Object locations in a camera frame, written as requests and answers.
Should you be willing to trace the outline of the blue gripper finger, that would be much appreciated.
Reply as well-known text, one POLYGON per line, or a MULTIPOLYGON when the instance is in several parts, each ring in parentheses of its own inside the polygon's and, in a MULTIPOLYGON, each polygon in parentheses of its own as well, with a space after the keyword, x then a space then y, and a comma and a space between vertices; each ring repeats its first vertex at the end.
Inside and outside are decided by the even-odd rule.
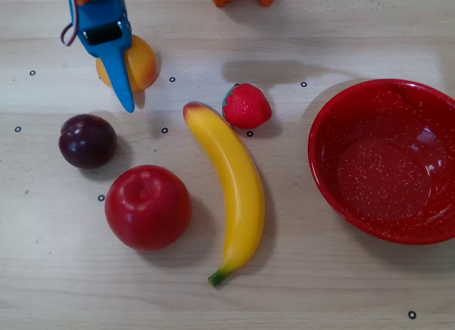
POLYGON ((126 48, 113 45, 96 47, 118 100, 127 112, 132 113, 135 104, 125 58, 125 53, 130 48, 131 46, 126 48))

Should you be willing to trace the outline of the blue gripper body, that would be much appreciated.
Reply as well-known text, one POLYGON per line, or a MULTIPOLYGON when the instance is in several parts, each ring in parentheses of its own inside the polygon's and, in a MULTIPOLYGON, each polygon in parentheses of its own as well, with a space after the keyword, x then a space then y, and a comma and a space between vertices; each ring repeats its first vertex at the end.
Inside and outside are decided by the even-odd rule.
POLYGON ((96 58, 124 57, 132 46, 131 25, 124 0, 91 0, 83 6, 70 4, 77 36, 96 58))

